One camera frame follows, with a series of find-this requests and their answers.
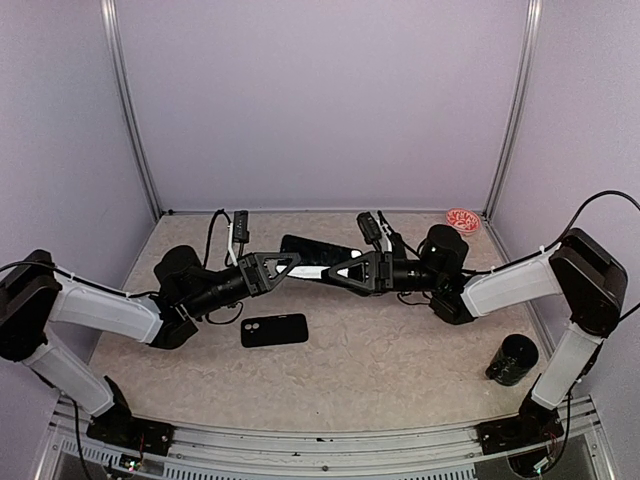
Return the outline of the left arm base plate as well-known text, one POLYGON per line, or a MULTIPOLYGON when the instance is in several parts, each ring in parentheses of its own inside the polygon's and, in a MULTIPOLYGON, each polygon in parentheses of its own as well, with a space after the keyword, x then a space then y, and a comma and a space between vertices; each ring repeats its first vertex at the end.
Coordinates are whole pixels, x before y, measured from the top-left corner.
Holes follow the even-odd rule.
POLYGON ((108 376, 104 380, 113 394, 113 405, 105 413, 91 416, 87 436, 141 454, 166 457, 175 427, 169 423, 135 417, 118 385, 108 376))

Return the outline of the green-edged black smartphone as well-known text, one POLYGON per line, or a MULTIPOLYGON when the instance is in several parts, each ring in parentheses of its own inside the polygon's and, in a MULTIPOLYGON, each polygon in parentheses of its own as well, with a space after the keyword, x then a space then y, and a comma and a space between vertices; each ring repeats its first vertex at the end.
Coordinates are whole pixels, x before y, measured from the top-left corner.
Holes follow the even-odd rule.
POLYGON ((322 272, 347 260, 359 257, 362 251, 352 247, 287 234, 282 237, 281 253, 298 253, 300 263, 288 276, 302 280, 320 281, 322 272))

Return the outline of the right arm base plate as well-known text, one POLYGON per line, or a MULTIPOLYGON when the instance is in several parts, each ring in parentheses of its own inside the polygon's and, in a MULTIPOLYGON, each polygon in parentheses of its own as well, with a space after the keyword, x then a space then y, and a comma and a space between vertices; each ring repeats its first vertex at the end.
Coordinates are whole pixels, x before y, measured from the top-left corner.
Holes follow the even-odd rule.
POLYGON ((530 395, 515 415, 481 422, 475 431, 484 455, 520 449, 564 435, 558 408, 548 409, 530 395))

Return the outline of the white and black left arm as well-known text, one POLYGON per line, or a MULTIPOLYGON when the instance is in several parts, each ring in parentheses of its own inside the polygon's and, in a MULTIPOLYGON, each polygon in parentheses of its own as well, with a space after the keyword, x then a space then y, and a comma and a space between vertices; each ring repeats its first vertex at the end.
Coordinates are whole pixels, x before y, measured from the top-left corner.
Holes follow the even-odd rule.
POLYGON ((132 294, 65 271, 37 249, 1 268, 1 357, 26 365, 127 445, 139 436, 140 424, 119 388, 94 374, 48 324, 80 325, 174 350, 197 333, 206 315, 271 292, 300 262, 297 253, 258 252, 213 271, 192 247, 179 245, 154 269, 158 291, 132 294))

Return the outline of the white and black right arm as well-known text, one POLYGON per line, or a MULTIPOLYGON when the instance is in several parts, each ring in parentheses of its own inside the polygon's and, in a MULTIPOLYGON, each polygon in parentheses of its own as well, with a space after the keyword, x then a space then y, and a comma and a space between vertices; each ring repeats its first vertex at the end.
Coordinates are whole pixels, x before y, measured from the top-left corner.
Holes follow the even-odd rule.
POLYGON ((561 403, 620 323, 628 275, 579 228, 567 230, 550 247, 487 273, 465 270, 468 252, 454 228, 437 224, 428 230, 415 260, 370 251, 328 268, 321 277, 363 295, 428 293, 430 308, 451 325, 539 298, 563 296, 571 311, 570 325, 534 383, 530 397, 538 405, 529 406, 511 423, 512 436, 531 444, 550 427, 547 410, 561 403))

